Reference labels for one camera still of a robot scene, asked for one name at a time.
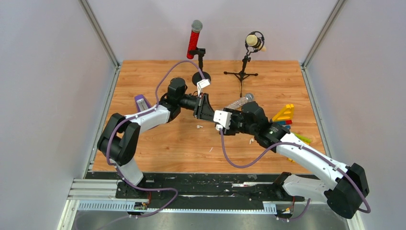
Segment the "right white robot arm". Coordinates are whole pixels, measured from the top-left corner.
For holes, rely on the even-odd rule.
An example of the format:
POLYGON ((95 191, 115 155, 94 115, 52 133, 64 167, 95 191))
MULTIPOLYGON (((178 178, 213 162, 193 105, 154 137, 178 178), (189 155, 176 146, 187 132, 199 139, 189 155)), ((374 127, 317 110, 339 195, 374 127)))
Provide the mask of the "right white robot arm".
POLYGON ((357 163, 351 166, 334 160, 300 140, 286 127, 269 120, 262 107, 249 102, 242 109, 224 108, 227 126, 220 135, 234 136, 248 134, 265 150, 251 163, 258 162, 267 152, 272 151, 309 170, 316 179, 308 179, 283 172, 273 193, 279 200, 289 196, 302 196, 314 201, 326 202, 339 216, 351 219, 356 212, 370 213, 366 201, 369 186, 365 169, 357 163))

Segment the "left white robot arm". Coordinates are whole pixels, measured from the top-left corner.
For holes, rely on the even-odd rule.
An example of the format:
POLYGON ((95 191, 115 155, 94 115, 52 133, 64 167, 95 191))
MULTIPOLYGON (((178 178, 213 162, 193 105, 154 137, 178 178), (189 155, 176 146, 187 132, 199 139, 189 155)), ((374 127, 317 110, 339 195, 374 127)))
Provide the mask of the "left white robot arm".
POLYGON ((157 105, 133 115, 113 114, 108 120, 99 140, 97 149, 109 163, 115 165, 123 180, 129 184, 128 192, 135 198, 146 194, 147 185, 142 182, 143 173, 134 156, 140 134, 174 120, 182 108, 193 111, 195 118, 213 121, 214 110, 208 94, 202 89, 210 85, 209 79, 197 82, 198 94, 186 94, 187 85, 183 78, 173 78, 168 91, 157 105))

